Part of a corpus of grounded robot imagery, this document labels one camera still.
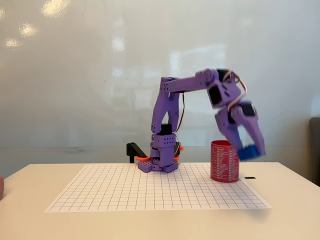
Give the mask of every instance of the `white paper mat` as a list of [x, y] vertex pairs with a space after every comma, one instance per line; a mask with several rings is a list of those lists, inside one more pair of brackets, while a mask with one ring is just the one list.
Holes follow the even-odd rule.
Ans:
[[210, 163], [144, 173], [133, 163], [87, 164], [45, 213], [136, 210], [271, 209], [245, 181], [210, 178]]

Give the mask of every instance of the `red object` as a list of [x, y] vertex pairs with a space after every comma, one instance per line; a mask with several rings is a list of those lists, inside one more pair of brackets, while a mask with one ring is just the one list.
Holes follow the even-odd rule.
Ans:
[[174, 158], [173, 158], [173, 160], [174, 160], [175, 162], [178, 162], [179, 159], [180, 159], [180, 155], [178, 155], [177, 157], [174, 157]]
[[226, 140], [211, 142], [211, 179], [221, 183], [239, 179], [238, 154]]
[[147, 161], [150, 161], [151, 157], [147, 156], [147, 157], [139, 157], [139, 156], [136, 156], [135, 157], [135, 160], [139, 161], [139, 162], [147, 162]]

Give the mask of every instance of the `purple bracket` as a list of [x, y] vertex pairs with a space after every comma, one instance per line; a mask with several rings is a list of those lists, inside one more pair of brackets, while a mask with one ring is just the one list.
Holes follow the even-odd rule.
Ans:
[[157, 164], [152, 164], [152, 171], [162, 171], [163, 168]]
[[138, 162], [138, 169], [145, 173], [152, 171], [152, 162], [151, 161], [140, 161]]
[[169, 166], [164, 166], [163, 167], [163, 171], [166, 172], [166, 173], [170, 173], [172, 172], [173, 170], [176, 170], [178, 168], [178, 163], [177, 162], [174, 162], [172, 163], [171, 165]]

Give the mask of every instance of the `whiteboard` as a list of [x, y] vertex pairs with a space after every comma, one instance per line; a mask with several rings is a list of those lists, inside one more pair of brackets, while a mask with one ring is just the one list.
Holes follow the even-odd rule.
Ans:
[[[319, 10], [316, 0], [2, 0], [0, 147], [148, 146], [160, 78], [205, 68], [241, 76], [267, 145], [306, 146], [320, 114]], [[223, 138], [205, 90], [185, 102], [184, 146]]]

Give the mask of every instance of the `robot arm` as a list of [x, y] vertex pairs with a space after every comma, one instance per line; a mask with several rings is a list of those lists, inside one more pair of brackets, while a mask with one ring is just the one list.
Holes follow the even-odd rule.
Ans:
[[175, 132], [179, 121], [180, 93], [207, 89], [214, 79], [219, 79], [219, 73], [215, 69], [199, 71], [195, 76], [187, 78], [162, 77], [152, 114], [152, 133], [160, 133], [162, 120], [167, 112], [168, 124], [171, 124], [172, 130]]
[[[162, 77], [152, 114], [150, 158], [140, 162], [138, 167], [144, 172], [171, 172], [178, 167], [175, 149], [179, 147], [175, 132], [179, 128], [179, 96], [203, 89], [207, 89], [212, 108], [220, 109], [215, 115], [219, 131], [237, 151], [240, 160], [264, 155], [265, 143], [258, 126], [258, 115], [251, 103], [241, 101], [244, 94], [237, 87], [237, 82], [246, 92], [244, 83], [228, 69], [206, 69], [187, 78]], [[166, 113], [168, 123], [162, 124]], [[243, 147], [238, 133], [240, 125], [249, 132], [254, 145]]]

